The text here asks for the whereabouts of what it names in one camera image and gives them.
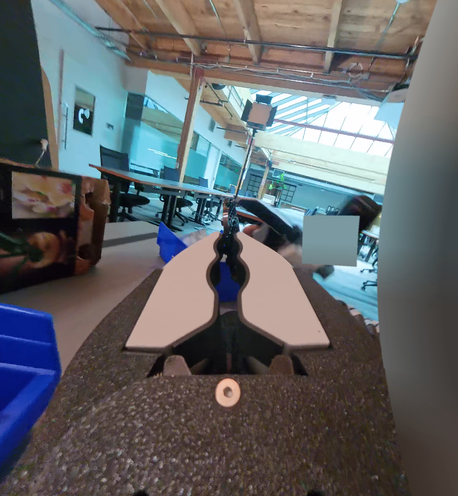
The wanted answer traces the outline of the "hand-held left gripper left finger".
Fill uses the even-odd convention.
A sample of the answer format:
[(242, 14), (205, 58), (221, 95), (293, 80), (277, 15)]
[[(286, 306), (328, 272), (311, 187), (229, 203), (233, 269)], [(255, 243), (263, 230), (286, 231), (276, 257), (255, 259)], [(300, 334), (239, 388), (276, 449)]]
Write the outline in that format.
[(164, 352), (215, 324), (219, 296), (211, 280), (221, 233), (211, 233), (172, 258), (159, 276), (130, 336), (128, 351)]

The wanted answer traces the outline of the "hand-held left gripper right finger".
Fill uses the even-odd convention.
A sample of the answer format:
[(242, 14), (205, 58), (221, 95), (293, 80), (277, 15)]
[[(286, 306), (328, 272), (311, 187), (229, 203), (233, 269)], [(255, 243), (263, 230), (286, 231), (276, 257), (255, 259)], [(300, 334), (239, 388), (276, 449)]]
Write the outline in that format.
[(240, 320), (286, 351), (329, 348), (330, 339), (292, 265), (245, 233), (237, 233), (235, 241), (245, 270), (238, 293)]

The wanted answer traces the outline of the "round black lego assembly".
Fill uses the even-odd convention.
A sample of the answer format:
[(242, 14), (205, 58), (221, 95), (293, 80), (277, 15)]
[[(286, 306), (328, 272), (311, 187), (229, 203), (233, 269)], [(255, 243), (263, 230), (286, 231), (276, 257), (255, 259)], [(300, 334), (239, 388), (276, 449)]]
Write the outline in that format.
[(234, 197), (228, 197), (223, 202), (222, 226), (222, 237), (217, 244), (218, 253), (220, 257), (226, 257), (226, 264), (230, 270), (232, 279), (240, 283), (241, 276), (240, 269), (238, 268), (240, 246), (236, 238), (239, 232), (239, 220)]

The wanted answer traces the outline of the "blue plastic bin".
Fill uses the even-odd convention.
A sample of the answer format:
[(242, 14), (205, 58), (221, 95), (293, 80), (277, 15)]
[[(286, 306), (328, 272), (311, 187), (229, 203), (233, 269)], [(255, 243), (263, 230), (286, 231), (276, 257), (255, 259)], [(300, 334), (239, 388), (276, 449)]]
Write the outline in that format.
[(52, 316), (0, 304), (0, 474), (48, 406), (60, 376)]
[[(181, 251), (207, 236), (209, 231), (212, 232), (213, 230), (202, 228), (178, 237), (161, 223), (157, 235), (157, 245), (159, 246), (161, 259), (164, 263), (168, 263)], [(236, 303), (240, 285), (233, 280), (230, 267), (225, 258), (219, 261), (218, 271), (219, 276), (215, 288), (218, 292), (220, 303)]]

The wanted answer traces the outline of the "black orchid lego box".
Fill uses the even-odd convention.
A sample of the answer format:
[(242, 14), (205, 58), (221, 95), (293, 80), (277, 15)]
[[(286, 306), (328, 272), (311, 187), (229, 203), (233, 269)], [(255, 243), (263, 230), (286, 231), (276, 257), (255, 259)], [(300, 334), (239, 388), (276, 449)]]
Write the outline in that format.
[(95, 266), (109, 207), (106, 180), (0, 162), (0, 295)]

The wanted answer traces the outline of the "light stand with panel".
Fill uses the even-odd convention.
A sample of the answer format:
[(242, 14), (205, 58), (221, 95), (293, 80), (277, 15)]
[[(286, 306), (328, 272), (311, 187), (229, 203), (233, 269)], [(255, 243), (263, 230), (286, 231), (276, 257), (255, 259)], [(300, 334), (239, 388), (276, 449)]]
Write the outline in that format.
[(249, 142), (246, 149), (246, 156), (242, 165), (238, 182), (236, 183), (233, 197), (236, 198), (244, 182), (247, 169), (250, 164), (251, 154), (255, 146), (255, 136), (257, 132), (265, 131), (274, 123), (277, 106), (271, 104), (272, 97), (269, 95), (257, 95), (254, 102), (247, 100), (243, 109), (241, 120), (246, 123), (250, 130)]

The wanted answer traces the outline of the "wooden table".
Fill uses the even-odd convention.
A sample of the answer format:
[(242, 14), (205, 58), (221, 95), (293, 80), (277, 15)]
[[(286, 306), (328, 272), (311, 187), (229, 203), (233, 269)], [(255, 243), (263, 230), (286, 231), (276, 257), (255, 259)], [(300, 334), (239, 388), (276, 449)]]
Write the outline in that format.
[(175, 214), (177, 197), (181, 197), (187, 192), (192, 193), (195, 197), (201, 198), (202, 206), (205, 205), (207, 198), (210, 195), (218, 198), (219, 200), (224, 200), (227, 197), (232, 197), (230, 193), (215, 189), (208, 189), (195, 184), (166, 181), (157, 177), (141, 175), (133, 172), (125, 172), (120, 169), (101, 167), (93, 164), (90, 164), (89, 166), (100, 171), (102, 176), (107, 175), (114, 177), (113, 179), (109, 180), (111, 205), (109, 209), (108, 220), (111, 223), (117, 222), (120, 216), (119, 207), (121, 182), (143, 184), (145, 186), (144, 189), (146, 192), (158, 193), (159, 195), (166, 196), (167, 201), (164, 203), (160, 219), (161, 222), (163, 222), (164, 225), (170, 229), (172, 219)]

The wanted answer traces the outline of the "black office chair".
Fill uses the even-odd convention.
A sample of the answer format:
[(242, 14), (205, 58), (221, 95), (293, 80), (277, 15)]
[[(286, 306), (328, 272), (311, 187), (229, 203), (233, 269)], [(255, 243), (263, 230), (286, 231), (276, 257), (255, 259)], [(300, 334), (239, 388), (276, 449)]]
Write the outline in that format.
[[(130, 172), (130, 162), (127, 153), (121, 153), (100, 146), (100, 159), (101, 168), (103, 169)], [(142, 183), (133, 183), (136, 193), (130, 193), (131, 181), (120, 179), (118, 176), (105, 172), (101, 172), (101, 179), (108, 182), (110, 192), (109, 221), (138, 221), (132, 215), (133, 208), (143, 207), (150, 203), (147, 197), (140, 195), (141, 192), (144, 192), (144, 185)]]

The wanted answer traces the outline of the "white ceiling projector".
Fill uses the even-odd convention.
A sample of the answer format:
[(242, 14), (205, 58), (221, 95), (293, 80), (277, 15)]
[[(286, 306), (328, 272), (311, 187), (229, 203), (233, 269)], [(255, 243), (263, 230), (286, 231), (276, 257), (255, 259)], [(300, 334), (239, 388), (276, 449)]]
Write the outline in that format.
[(391, 91), (382, 101), (374, 119), (398, 129), (401, 113), (406, 101), (407, 88)]

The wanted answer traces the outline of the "black phone icon sign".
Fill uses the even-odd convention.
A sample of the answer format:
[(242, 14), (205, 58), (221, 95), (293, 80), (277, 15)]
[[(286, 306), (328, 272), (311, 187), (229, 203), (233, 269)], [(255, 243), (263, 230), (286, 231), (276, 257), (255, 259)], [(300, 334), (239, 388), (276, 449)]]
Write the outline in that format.
[(75, 88), (72, 128), (88, 136), (93, 135), (96, 97), (80, 87)]

